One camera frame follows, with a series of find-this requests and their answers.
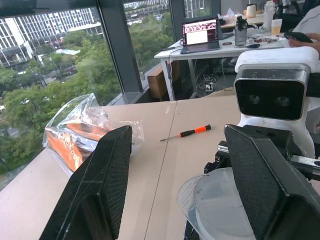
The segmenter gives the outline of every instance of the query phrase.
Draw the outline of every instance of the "laptop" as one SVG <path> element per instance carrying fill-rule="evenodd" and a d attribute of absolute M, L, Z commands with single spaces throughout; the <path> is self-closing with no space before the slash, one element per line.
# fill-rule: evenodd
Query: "laptop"
<path fill-rule="evenodd" d="M 219 20 L 217 17 L 182 24 L 183 48 L 181 54 L 217 50 L 219 45 Z"/>

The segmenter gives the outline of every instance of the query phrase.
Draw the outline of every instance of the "building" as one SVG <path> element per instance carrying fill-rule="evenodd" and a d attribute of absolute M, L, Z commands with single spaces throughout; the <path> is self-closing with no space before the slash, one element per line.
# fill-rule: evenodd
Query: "building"
<path fill-rule="evenodd" d="M 169 0 L 143 0 L 124 3 L 125 16 L 128 23 L 140 23 L 143 18 L 153 15 L 156 19 L 163 18 L 170 12 Z M 197 17 L 197 12 L 206 8 L 205 0 L 184 0 L 184 11 L 187 19 Z"/>
<path fill-rule="evenodd" d="M 187 18 L 196 16 L 204 9 L 205 0 L 185 0 Z M 170 12 L 169 0 L 143 0 L 124 3 L 129 25 L 142 23 L 147 16 L 163 19 Z M 17 16 L 0 19 L 0 61 L 11 67 L 26 63 L 42 51 L 43 45 L 54 50 L 61 49 L 68 32 L 84 31 L 92 35 L 103 35 L 100 16 L 96 8 L 82 8 L 54 13 Z"/>
<path fill-rule="evenodd" d="M 67 10 L 0 19 L 0 61 L 5 67 L 27 62 L 41 45 L 60 49 L 69 31 L 86 29 L 103 33 L 99 14 L 94 8 Z"/>
<path fill-rule="evenodd" d="M 14 18 L 0 19 L 0 61 L 5 67 L 28 61 L 32 50 L 24 41 Z"/>
<path fill-rule="evenodd" d="M 87 25 L 72 27 L 72 28 L 68 29 L 68 33 L 74 32 L 74 31 L 83 31 L 89 35 L 104 35 L 104 31 L 102 29 L 101 22 L 96 22 L 93 24 L 90 23 Z"/>

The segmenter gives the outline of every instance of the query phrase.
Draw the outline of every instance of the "cup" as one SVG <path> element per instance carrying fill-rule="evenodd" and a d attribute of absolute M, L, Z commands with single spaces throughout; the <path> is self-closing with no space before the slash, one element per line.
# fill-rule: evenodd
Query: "cup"
<path fill-rule="evenodd" d="M 275 19 L 271 22 L 271 35 L 279 35 L 282 26 L 282 19 Z"/>
<path fill-rule="evenodd" d="M 248 19 L 256 17 L 256 5 L 255 4 L 248 4 L 246 7 L 246 17 Z"/>

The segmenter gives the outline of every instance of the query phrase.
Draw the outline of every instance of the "office building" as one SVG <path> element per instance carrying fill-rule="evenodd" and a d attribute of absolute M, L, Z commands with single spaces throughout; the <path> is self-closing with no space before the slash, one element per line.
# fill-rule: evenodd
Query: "office building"
<path fill-rule="evenodd" d="M 94 8 L 0 19 L 0 60 L 5 66 L 27 62 L 41 44 L 60 49 L 69 31 L 103 34 Z"/>

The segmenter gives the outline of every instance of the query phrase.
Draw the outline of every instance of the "laptop screen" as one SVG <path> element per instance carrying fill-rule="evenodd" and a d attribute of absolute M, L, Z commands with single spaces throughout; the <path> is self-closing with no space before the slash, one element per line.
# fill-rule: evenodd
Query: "laptop screen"
<path fill-rule="evenodd" d="M 218 41 L 217 19 L 183 23 L 182 33 L 184 46 Z"/>

